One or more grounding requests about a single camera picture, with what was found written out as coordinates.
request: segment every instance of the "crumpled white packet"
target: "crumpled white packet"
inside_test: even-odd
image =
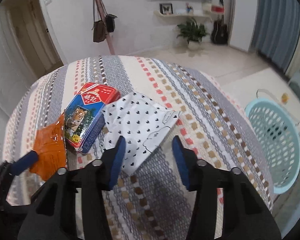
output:
[[[160,145],[179,118],[180,111],[169,111],[140,93],[131,93],[104,107],[109,132],[103,148],[110,149],[120,135],[126,140],[122,170],[131,175]]]

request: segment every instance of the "tiger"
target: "tiger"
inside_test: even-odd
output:
[[[72,136],[72,134],[77,130],[87,112],[87,110],[85,111],[77,107],[77,109],[75,109],[66,120],[65,126],[68,128],[67,131],[70,133],[70,136]]]

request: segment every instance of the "screw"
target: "screw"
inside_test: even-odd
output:
[[[59,175],[63,175],[63,174],[65,174],[67,172],[67,169],[66,168],[60,168],[59,170],[58,170],[58,174]]]
[[[92,162],[92,165],[95,167],[100,166],[101,164],[102,164],[102,160],[100,160],[100,159],[96,159]]]
[[[198,164],[199,166],[204,167],[205,165],[207,165],[207,162],[206,162],[205,160],[197,160],[197,164]]]
[[[231,170],[234,174],[237,174],[237,175],[239,175],[242,171],[239,169],[239,168],[237,168],[237,167],[234,167],[234,168],[232,168],[232,170]]]

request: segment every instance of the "guitar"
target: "guitar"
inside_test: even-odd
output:
[[[223,0],[219,0],[221,6],[224,6]],[[228,43],[228,30],[227,25],[224,24],[224,16],[221,16],[221,20],[218,19],[213,23],[213,31],[211,33],[211,41],[214,44],[227,44]]]

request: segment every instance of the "orange plastic packet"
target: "orange plastic packet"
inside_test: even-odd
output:
[[[67,166],[64,124],[63,113],[56,123],[37,130],[33,150],[37,152],[39,160],[32,165],[30,172],[38,174],[45,181],[59,168]]]

